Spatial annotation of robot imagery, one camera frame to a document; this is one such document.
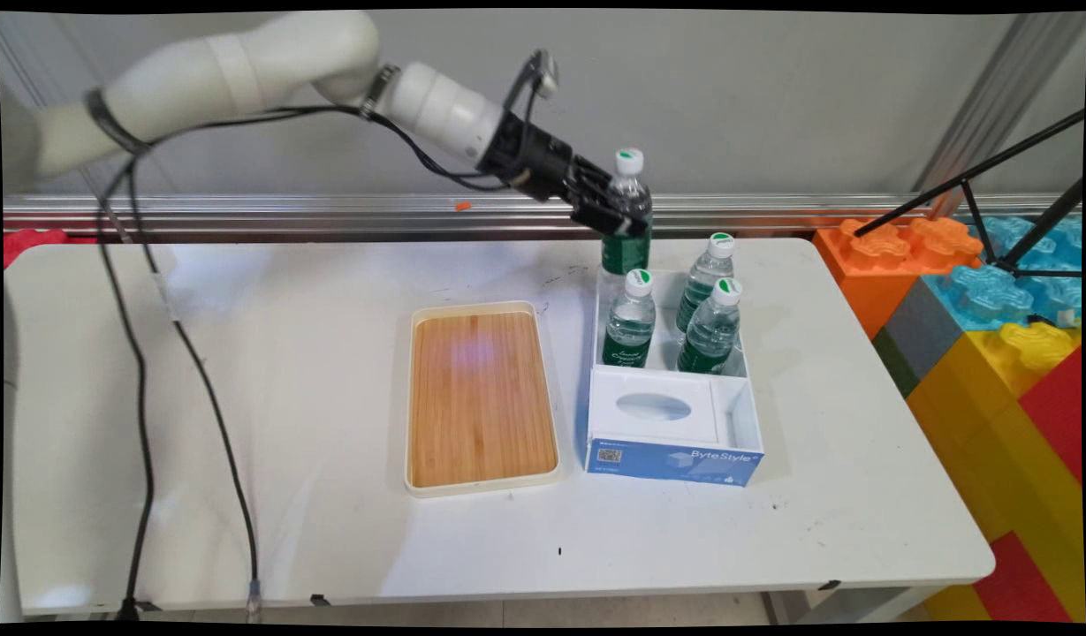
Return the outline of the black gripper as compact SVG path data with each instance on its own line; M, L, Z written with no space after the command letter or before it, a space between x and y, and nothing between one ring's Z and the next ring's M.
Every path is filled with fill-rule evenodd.
M535 201L559 198L574 224L604 237L640 237L651 229L647 198L610 193L611 173L532 122L506 111L477 169Z

